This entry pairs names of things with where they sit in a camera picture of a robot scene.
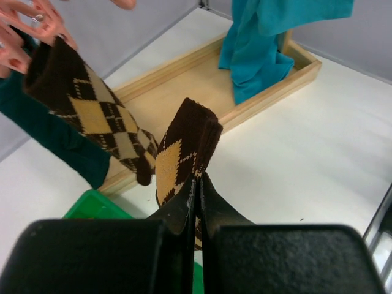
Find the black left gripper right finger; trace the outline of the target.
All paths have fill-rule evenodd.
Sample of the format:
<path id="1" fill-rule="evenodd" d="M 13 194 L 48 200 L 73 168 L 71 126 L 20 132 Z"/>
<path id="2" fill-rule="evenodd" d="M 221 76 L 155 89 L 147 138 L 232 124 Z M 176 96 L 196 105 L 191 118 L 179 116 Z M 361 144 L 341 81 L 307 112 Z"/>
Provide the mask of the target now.
<path id="1" fill-rule="evenodd" d="M 206 293 L 384 293 L 359 233 L 339 224 L 257 225 L 200 181 Z"/>

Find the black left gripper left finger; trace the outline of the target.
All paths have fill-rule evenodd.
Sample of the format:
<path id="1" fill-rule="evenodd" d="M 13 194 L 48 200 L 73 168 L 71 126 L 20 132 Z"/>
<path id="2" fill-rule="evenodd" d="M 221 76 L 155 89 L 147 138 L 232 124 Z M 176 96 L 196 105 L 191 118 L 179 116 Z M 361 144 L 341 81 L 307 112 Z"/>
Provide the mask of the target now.
<path id="1" fill-rule="evenodd" d="M 146 219 L 45 219 L 28 225 L 2 293 L 192 293 L 196 181 Z"/>

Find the green reindeer sock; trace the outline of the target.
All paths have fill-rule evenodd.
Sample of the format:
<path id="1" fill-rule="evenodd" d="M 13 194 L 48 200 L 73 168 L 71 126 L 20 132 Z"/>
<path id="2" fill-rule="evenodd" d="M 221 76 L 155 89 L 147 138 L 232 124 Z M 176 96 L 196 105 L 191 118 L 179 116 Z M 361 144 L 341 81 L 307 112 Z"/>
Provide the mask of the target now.
<path id="1" fill-rule="evenodd" d="M 98 189 L 106 178 L 110 154 L 25 94 L 23 80 L 24 75 L 14 70 L 1 79 L 1 113 Z"/>

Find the brown argyle sock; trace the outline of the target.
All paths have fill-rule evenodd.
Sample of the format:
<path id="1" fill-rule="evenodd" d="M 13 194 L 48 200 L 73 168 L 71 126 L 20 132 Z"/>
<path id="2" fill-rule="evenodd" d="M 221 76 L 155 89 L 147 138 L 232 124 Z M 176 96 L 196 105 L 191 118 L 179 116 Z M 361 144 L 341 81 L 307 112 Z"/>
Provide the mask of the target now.
<path id="1" fill-rule="evenodd" d="M 158 147 L 156 200 L 161 207 L 177 195 L 189 177 L 201 178 L 223 131 L 218 117 L 185 98 Z"/>
<path id="2" fill-rule="evenodd" d="M 40 43 L 24 78 L 26 93 L 82 136 L 110 153 L 147 186 L 157 142 L 142 129 L 107 84 L 64 39 Z"/>

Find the pink round clip hanger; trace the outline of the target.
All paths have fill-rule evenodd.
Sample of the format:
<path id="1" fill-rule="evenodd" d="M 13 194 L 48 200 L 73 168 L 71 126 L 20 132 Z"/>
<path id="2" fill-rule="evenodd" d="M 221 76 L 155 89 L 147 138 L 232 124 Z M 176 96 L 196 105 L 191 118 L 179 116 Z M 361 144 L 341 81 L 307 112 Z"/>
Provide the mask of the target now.
<path id="1" fill-rule="evenodd" d="M 34 65 L 40 64 L 44 68 L 35 81 L 55 81 L 54 62 L 45 64 L 30 58 L 23 49 L 25 41 L 16 30 L 48 46 L 63 39 L 70 48 L 78 49 L 50 1 L 33 1 L 30 6 L 21 1 L 1 1 L 1 78 L 7 78 L 13 70 L 32 78 Z"/>

